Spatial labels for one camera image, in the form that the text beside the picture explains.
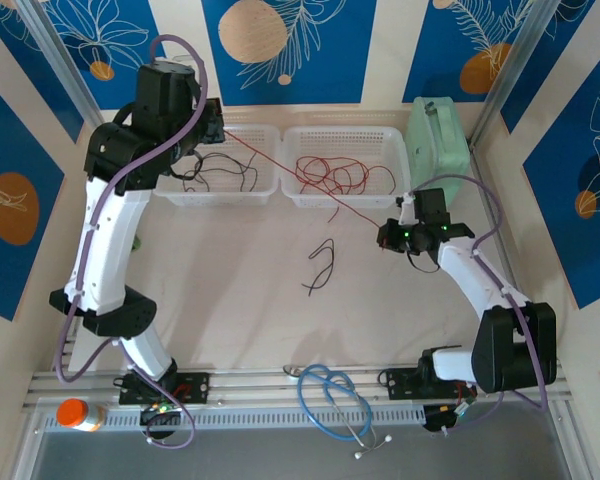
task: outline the orange bottle cap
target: orange bottle cap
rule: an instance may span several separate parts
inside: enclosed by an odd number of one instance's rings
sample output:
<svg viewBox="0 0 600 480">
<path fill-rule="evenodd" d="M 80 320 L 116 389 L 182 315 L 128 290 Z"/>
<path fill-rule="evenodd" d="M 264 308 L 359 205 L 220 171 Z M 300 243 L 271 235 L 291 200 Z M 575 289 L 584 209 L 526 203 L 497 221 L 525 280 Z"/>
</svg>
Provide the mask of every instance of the orange bottle cap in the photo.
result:
<svg viewBox="0 0 600 480">
<path fill-rule="evenodd" d="M 56 420 L 63 427 L 75 427 L 87 418 L 89 407 L 82 400 L 70 398 L 62 402 L 56 412 Z"/>
</svg>

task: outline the black wire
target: black wire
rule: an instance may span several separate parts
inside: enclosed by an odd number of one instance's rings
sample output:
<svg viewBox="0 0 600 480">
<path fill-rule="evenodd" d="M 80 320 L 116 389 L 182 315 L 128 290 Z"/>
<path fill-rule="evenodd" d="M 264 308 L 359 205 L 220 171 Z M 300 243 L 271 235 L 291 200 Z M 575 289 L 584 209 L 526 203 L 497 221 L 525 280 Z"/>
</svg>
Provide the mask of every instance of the black wire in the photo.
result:
<svg viewBox="0 0 600 480">
<path fill-rule="evenodd" d="M 378 373 L 378 376 L 376 377 L 376 381 L 378 382 L 378 385 L 380 385 L 381 387 L 384 388 L 389 388 L 389 373 L 391 373 L 392 375 L 400 375 L 401 377 L 403 377 L 403 381 L 407 381 L 415 376 L 418 375 L 418 371 L 413 371 L 411 373 L 404 373 L 401 372 L 400 370 L 396 370 L 394 368 L 385 368 L 383 370 L 380 370 L 380 373 Z M 382 375 L 385 375 L 385 377 L 387 378 L 387 381 L 385 383 L 382 383 L 382 380 L 380 379 L 380 377 L 382 377 Z"/>
<path fill-rule="evenodd" d="M 118 110 L 116 116 L 113 117 L 113 123 L 115 123 L 116 125 L 122 125 L 124 121 L 129 117 L 129 115 L 131 115 L 134 105 L 135 102 L 127 103 L 124 107 Z"/>
<path fill-rule="evenodd" d="M 225 153 L 221 153 L 221 152 L 211 152 L 211 153 L 206 154 L 204 157 L 200 156 L 200 154 L 198 154 L 197 152 L 194 152 L 194 153 L 196 154 L 196 156 L 198 156 L 198 161 L 196 162 L 194 169 L 185 172 L 184 175 L 180 175 L 180 176 L 173 175 L 176 178 L 182 180 L 182 189 L 185 192 L 195 192 L 196 191 L 196 189 L 194 187 L 188 186 L 186 184 L 187 181 L 193 181 L 193 180 L 195 180 L 196 182 L 198 182 L 200 184 L 205 185 L 207 188 L 207 192 L 211 191 L 209 182 L 202 176 L 203 173 L 209 173 L 209 172 L 225 172 L 225 173 L 230 173 L 233 175 L 242 175 L 242 182 L 240 183 L 240 191 L 243 192 L 245 182 L 247 179 L 246 173 L 250 170 L 254 172 L 254 180 L 253 180 L 253 184 L 249 188 L 249 192 L 253 192 L 253 190 L 255 189 L 255 187 L 258 183 L 258 170 L 255 167 L 252 167 L 251 163 L 253 162 L 253 159 L 256 157 L 257 153 L 254 153 L 251 156 L 251 158 L 249 159 L 249 162 L 246 165 L 239 162 L 235 158 L 233 158 Z M 202 163 L 205 160 L 208 160 L 211 158 L 223 158 L 223 159 L 229 160 L 229 161 L 235 163 L 238 166 L 238 168 L 240 169 L 240 171 L 236 172 L 233 170 L 229 170 L 226 168 L 220 168 L 220 167 L 202 169 Z"/>
<path fill-rule="evenodd" d="M 190 182 L 191 180 L 195 180 L 195 178 L 198 176 L 198 174 L 200 174 L 200 170 L 202 170 L 202 164 L 204 163 L 204 157 L 202 155 L 200 155 L 198 152 L 196 152 L 195 150 L 193 151 L 193 154 L 198 159 L 196 164 L 193 166 L 193 175 L 187 175 L 187 173 L 191 172 L 192 170 L 184 172 L 183 175 L 180 175 L 180 174 L 174 172 L 172 167 L 169 167 L 169 175 L 171 175 L 174 178 L 177 178 L 178 180 L 182 180 L 183 183 Z"/>
<path fill-rule="evenodd" d="M 311 293 L 314 290 L 319 290 L 322 287 L 324 287 L 329 282 L 329 279 L 331 278 L 331 274 L 333 273 L 333 266 L 334 266 L 334 261 L 335 261 L 335 256 L 336 256 L 336 244 L 333 241 L 333 238 L 327 238 L 324 242 L 322 242 L 322 244 L 318 248 L 316 248 L 313 252 L 311 252 L 311 255 L 309 255 L 309 260 L 313 260 L 314 258 L 316 258 L 318 255 L 320 255 L 325 250 L 329 250 L 329 252 L 331 253 L 331 262 L 329 263 L 329 265 L 327 265 L 318 275 L 316 275 L 316 278 L 313 280 L 313 283 L 311 285 L 306 285 L 304 283 L 302 284 L 303 287 L 306 287 L 309 289 L 309 296 L 311 296 Z M 318 283 L 318 280 L 326 272 L 329 272 L 329 273 L 328 273 L 325 281 L 322 282 L 322 285 L 316 286 L 316 283 Z"/>
<path fill-rule="evenodd" d="M 409 250 L 407 250 L 407 258 L 409 259 L 409 263 L 411 264 L 411 266 L 422 273 L 436 273 L 438 270 L 440 270 L 440 265 L 438 265 L 437 262 L 434 262 L 436 265 L 435 270 L 423 270 L 422 268 L 418 267 L 415 263 L 413 263 L 413 258 L 411 258 L 411 253 L 409 252 Z"/>
<path fill-rule="evenodd" d="M 142 411 L 142 415 L 147 415 L 149 413 L 153 413 L 155 410 L 153 409 L 153 407 L 148 407 L 145 408 Z M 174 431 L 169 431 L 169 430 L 159 430 L 159 431 L 152 431 L 151 427 L 154 426 L 176 426 L 179 425 L 181 421 L 181 415 L 180 412 L 178 411 L 173 411 L 173 410 L 169 410 L 167 412 L 155 412 L 155 415 L 153 417 L 151 417 L 149 419 L 149 421 L 147 421 L 145 428 L 142 429 L 142 433 L 150 438 L 153 438 L 154 440 L 163 440 L 169 436 L 171 436 Z"/>
<path fill-rule="evenodd" d="M 113 385 L 116 388 L 127 389 L 127 394 L 135 397 L 140 402 L 140 404 L 148 405 L 146 408 L 144 408 L 142 410 L 141 416 L 148 414 L 148 413 L 155 412 L 155 415 L 147 422 L 146 429 L 142 430 L 142 432 L 145 435 L 146 435 L 146 432 L 148 431 L 150 437 L 152 437 L 156 440 L 161 440 L 163 438 L 168 437 L 169 435 L 171 435 L 173 433 L 173 432 L 167 432 L 167 431 L 159 431 L 159 432 L 151 431 L 151 427 L 153 427 L 153 426 L 168 425 L 168 422 L 170 422 L 172 419 L 180 418 L 180 412 L 178 412 L 178 411 L 168 410 L 166 412 L 160 412 L 157 408 L 154 407 L 154 405 L 156 403 L 160 404 L 165 401 L 168 402 L 170 405 L 173 405 L 170 401 L 168 401 L 168 399 L 166 399 L 162 395 L 160 395 L 159 399 L 155 398 L 155 390 L 153 390 L 149 385 L 144 383 L 139 378 L 131 378 L 131 379 L 129 379 L 128 382 L 125 383 L 124 377 L 116 377 L 113 379 Z"/>
</svg>

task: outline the wall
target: wall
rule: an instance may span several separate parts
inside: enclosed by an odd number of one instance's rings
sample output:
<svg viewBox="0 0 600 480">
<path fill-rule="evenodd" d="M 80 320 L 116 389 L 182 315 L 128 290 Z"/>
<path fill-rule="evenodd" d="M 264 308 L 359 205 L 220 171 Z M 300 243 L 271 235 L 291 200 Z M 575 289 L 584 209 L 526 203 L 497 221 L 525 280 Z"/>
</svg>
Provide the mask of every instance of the wall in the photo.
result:
<svg viewBox="0 0 600 480">
<path fill-rule="evenodd" d="M 498 120 L 477 154 L 489 167 L 506 212 L 505 232 L 514 268 L 525 292 L 549 302 L 558 315 L 559 358 L 573 391 L 586 433 L 600 466 L 600 299 L 578 309 L 545 219 L 527 180 L 523 163 L 534 151 L 576 91 L 600 61 L 600 0 L 578 31 L 509 135 Z M 581 115 L 588 122 L 589 111 Z M 560 169 L 573 159 L 547 156 L 546 168 Z M 556 183 L 556 201 L 562 185 Z M 575 205 L 575 195 L 570 202 Z M 570 242 L 583 242 L 565 228 Z M 591 282 L 600 279 L 591 278 Z"/>
<path fill-rule="evenodd" d="M 0 95 L 65 174 L 16 316 L 13 321 L 0 317 L 1 471 L 18 440 L 18 413 L 31 374 L 48 369 L 60 326 L 61 317 L 47 299 L 66 281 L 75 255 L 84 205 L 84 145 L 73 143 L 1 41 Z"/>
<path fill-rule="evenodd" d="M 174 33 L 199 51 L 210 95 L 220 96 L 228 112 L 260 116 L 262 106 L 268 118 L 310 111 L 405 112 L 415 96 L 448 95 L 458 103 L 469 132 L 532 4 L 97 0 L 89 2 L 89 9 L 104 13 L 85 14 L 89 28 L 71 10 L 71 5 L 87 5 L 86 0 L 43 5 L 102 110 L 120 108 L 133 98 L 134 66 L 148 60 L 151 37 Z M 306 14 L 302 21 L 292 21 L 300 10 Z M 89 43 L 84 37 L 97 30 L 98 18 L 102 38 Z M 269 69 L 262 52 L 285 42 L 272 59 L 291 51 L 291 29 L 298 24 L 297 48 Z M 83 38 L 77 39 L 76 31 Z M 164 51 L 189 63 L 173 43 L 165 44 Z M 270 75 L 255 75 L 256 81 L 254 72 L 265 70 Z"/>
</svg>

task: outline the stethoscope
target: stethoscope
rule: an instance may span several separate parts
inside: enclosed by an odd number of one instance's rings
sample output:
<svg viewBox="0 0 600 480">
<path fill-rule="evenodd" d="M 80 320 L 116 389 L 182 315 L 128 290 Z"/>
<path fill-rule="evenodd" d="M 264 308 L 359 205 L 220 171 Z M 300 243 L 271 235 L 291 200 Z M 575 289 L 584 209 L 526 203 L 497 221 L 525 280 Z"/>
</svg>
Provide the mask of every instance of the stethoscope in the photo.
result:
<svg viewBox="0 0 600 480">
<path fill-rule="evenodd" d="M 311 422 L 316 427 L 318 427 L 318 429 L 320 429 L 322 432 L 326 433 L 330 437 L 335 438 L 336 440 L 340 440 L 342 442 L 358 442 L 358 445 L 360 445 L 360 447 L 362 447 L 363 450 L 354 453 L 354 457 L 356 458 L 356 460 L 359 460 L 360 458 L 362 458 L 363 455 L 377 450 L 385 443 L 388 443 L 392 440 L 391 435 L 386 435 L 384 437 L 384 440 L 381 443 L 378 443 L 376 431 L 374 430 L 373 425 L 371 424 L 373 420 L 371 406 L 369 405 L 369 402 L 367 402 L 358 394 L 358 392 L 356 392 L 356 387 L 354 383 L 351 381 L 351 378 L 349 378 L 349 376 L 346 373 L 337 370 L 330 370 L 326 366 L 318 363 L 309 365 L 305 369 L 293 365 L 285 365 L 283 367 L 283 370 L 287 375 L 298 379 L 298 402 L 300 403 L 300 407 L 302 408 L 305 415 L 309 418 L 309 420 L 311 420 Z M 314 373 L 315 371 L 324 374 L 324 376 Z M 320 423 L 320 421 L 315 417 L 315 415 L 311 413 L 309 407 L 307 407 L 307 404 L 304 400 L 304 395 L 302 394 L 302 385 L 307 377 L 322 383 L 322 391 L 324 392 L 324 396 L 327 400 L 327 403 L 329 403 L 329 405 L 333 407 L 333 409 L 336 411 L 336 413 L 338 414 L 338 418 L 347 427 L 347 430 L 349 430 L 350 435 L 341 435 L 339 433 L 334 432 L 330 428 L 325 427 L 322 423 Z M 353 429 L 351 424 L 348 422 L 347 417 L 344 415 L 336 401 L 331 396 L 331 392 L 329 391 L 331 388 L 334 388 L 344 393 L 345 395 L 354 398 L 358 403 L 360 409 L 365 413 L 366 420 L 359 432 L 356 432 Z M 369 432 L 371 432 L 371 435 L 373 436 L 373 446 L 371 447 L 367 446 L 362 441 L 362 437 L 364 437 Z"/>
</svg>

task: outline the red wire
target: red wire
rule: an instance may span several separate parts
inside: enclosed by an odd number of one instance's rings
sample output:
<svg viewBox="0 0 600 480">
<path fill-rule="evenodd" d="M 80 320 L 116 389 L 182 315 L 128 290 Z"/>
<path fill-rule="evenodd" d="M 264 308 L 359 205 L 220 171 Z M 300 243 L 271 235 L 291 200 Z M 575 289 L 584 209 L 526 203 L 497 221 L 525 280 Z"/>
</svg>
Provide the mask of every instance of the red wire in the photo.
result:
<svg viewBox="0 0 600 480">
<path fill-rule="evenodd" d="M 242 140 L 241 138 L 236 137 L 233 133 L 225 130 L 224 131 L 227 135 L 229 135 L 231 138 L 233 138 L 234 140 L 236 140 L 238 143 L 241 143 L 242 145 L 244 145 L 245 147 L 247 147 L 248 149 L 250 149 L 252 152 L 257 153 L 258 155 L 262 155 L 264 158 L 266 158 L 267 160 L 269 160 L 270 162 L 274 163 L 275 165 L 277 165 L 278 167 L 282 168 L 284 171 L 289 172 L 291 175 L 294 175 L 298 181 L 303 182 L 300 178 L 298 178 L 298 175 L 296 174 L 296 172 L 294 172 L 293 170 L 285 167 L 284 165 L 280 164 L 279 162 L 275 161 L 273 158 L 271 158 L 269 155 L 262 153 L 260 150 L 258 150 L 255 147 L 252 147 L 251 145 L 249 145 L 247 142 L 245 142 L 244 140 Z M 329 197 L 331 197 L 333 200 L 335 200 L 337 203 L 339 203 L 340 205 L 344 206 L 345 208 L 348 208 L 349 210 L 351 210 L 353 213 L 355 213 L 356 215 L 358 215 L 360 218 L 364 218 L 367 222 L 371 223 L 373 226 L 375 226 L 376 228 L 380 228 L 380 225 L 378 225 L 376 222 L 374 222 L 373 220 L 371 220 L 369 217 L 363 215 L 362 213 L 360 213 L 359 211 L 357 211 L 355 208 L 347 205 L 345 202 L 343 202 L 342 200 L 336 198 L 331 191 L 329 190 L 325 190 L 322 187 L 320 187 L 319 185 L 312 185 L 314 188 L 316 188 L 317 190 L 320 190 L 322 193 L 328 195 Z"/>
<path fill-rule="evenodd" d="M 460 405 L 462 403 L 462 384 L 456 383 L 456 388 L 458 389 L 458 400 L 456 404 Z"/>
<path fill-rule="evenodd" d="M 303 160 L 309 160 L 309 161 L 305 165 L 302 165 Z M 331 165 L 329 164 L 329 162 L 339 163 L 343 160 L 348 161 L 349 163 L 344 164 L 344 165 L 339 165 L 334 169 L 332 169 Z M 319 164 L 320 167 L 324 167 L 323 174 L 314 173 L 314 172 L 309 171 L 311 166 L 314 165 L 316 162 Z M 360 171 L 362 172 L 362 180 L 360 180 L 358 183 L 353 183 L 353 177 L 351 175 L 351 172 L 349 171 L 350 167 L 354 167 L 354 168 L 359 167 L 360 168 Z M 302 188 L 300 189 L 301 194 L 304 193 L 307 186 L 311 186 L 314 188 L 323 186 L 326 190 L 329 191 L 329 193 L 332 193 L 332 194 L 336 193 L 336 194 L 340 194 L 340 195 L 350 195 L 353 193 L 355 195 L 362 195 L 367 188 L 367 180 L 369 180 L 369 177 L 371 176 L 371 171 L 376 168 L 386 170 L 389 173 L 389 175 L 391 175 L 391 180 L 393 181 L 393 188 L 389 192 L 389 195 L 392 194 L 394 192 L 394 190 L 396 189 L 396 179 L 393 176 L 393 173 L 391 173 L 391 170 L 389 170 L 387 167 L 384 167 L 382 165 L 376 165 L 376 166 L 369 168 L 364 163 L 356 160 L 355 158 L 316 157 L 316 156 L 311 156 L 311 155 L 305 155 L 304 157 L 300 157 L 298 160 L 296 160 L 295 176 L 296 176 L 296 179 L 300 183 L 303 184 Z M 345 184 L 345 183 L 341 183 L 338 181 L 338 179 L 337 179 L 338 172 L 344 172 L 346 174 L 346 176 L 348 178 L 348 183 Z M 333 183 L 333 185 L 334 185 L 333 188 L 329 187 L 327 182 Z M 333 213 L 333 215 L 327 221 L 327 223 L 331 223 L 331 220 L 333 220 L 336 217 L 336 215 L 338 215 L 339 211 L 340 211 L 340 206 L 338 205 L 338 208 L 336 208 L 336 211 Z"/>
</svg>

